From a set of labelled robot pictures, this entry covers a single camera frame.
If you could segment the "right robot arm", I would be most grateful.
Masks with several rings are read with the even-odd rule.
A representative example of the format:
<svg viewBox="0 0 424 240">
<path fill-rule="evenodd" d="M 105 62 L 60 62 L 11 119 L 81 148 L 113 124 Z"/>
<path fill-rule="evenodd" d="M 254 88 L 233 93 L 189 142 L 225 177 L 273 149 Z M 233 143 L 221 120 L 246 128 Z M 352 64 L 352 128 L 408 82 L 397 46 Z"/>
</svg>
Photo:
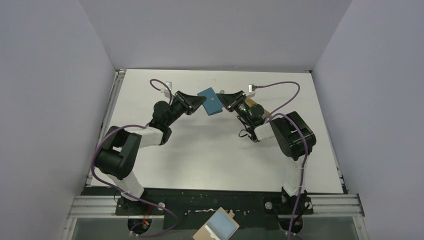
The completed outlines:
<svg viewBox="0 0 424 240">
<path fill-rule="evenodd" d="M 300 115 L 293 111 L 266 117 L 263 106 L 258 103 L 249 104 L 242 90 L 236 93 L 218 93 L 216 96 L 228 112 L 237 114 L 237 119 L 244 127 L 239 137 L 249 137 L 255 143 L 276 140 L 281 152 L 290 159 L 282 189 L 290 197 L 301 194 L 304 190 L 306 162 L 317 139 Z"/>
</svg>

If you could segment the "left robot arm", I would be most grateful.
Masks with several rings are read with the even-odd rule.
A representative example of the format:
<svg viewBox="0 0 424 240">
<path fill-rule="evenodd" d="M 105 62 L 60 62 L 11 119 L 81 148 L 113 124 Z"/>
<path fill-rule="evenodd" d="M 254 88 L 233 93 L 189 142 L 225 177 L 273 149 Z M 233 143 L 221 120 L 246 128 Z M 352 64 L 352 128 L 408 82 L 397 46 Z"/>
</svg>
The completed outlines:
<svg viewBox="0 0 424 240">
<path fill-rule="evenodd" d="M 183 114 L 192 115 L 206 100 L 205 96 L 177 91 L 171 102 L 158 101 L 153 106 L 147 126 L 134 125 L 139 131 L 128 131 L 129 125 L 110 127 L 95 150 L 91 169 L 108 175 L 113 181 L 110 186 L 126 199 L 144 203 L 141 197 L 145 189 L 133 172 L 139 149 L 164 145 L 172 134 L 170 126 Z"/>
</svg>

